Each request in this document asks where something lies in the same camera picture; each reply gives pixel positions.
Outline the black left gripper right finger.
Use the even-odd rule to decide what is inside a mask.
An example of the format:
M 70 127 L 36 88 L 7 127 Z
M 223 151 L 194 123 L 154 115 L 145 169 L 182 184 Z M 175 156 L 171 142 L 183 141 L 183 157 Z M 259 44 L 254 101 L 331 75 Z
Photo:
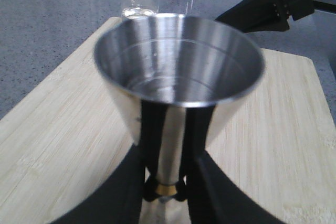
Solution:
M 181 173 L 192 223 L 281 223 L 255 203 L 218 167 L 205 149 L 214 106 L 188 108 Z

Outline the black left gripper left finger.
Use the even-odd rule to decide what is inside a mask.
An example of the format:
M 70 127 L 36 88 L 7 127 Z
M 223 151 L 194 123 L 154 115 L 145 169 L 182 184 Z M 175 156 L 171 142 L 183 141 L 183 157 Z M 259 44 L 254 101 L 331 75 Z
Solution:
M 141 102 L 138 145 L 132 145 L 108 179 L 86 200 L 55 223 L 138 223 L 145 192 L 144 174 L 158 171 L 167 106 Z

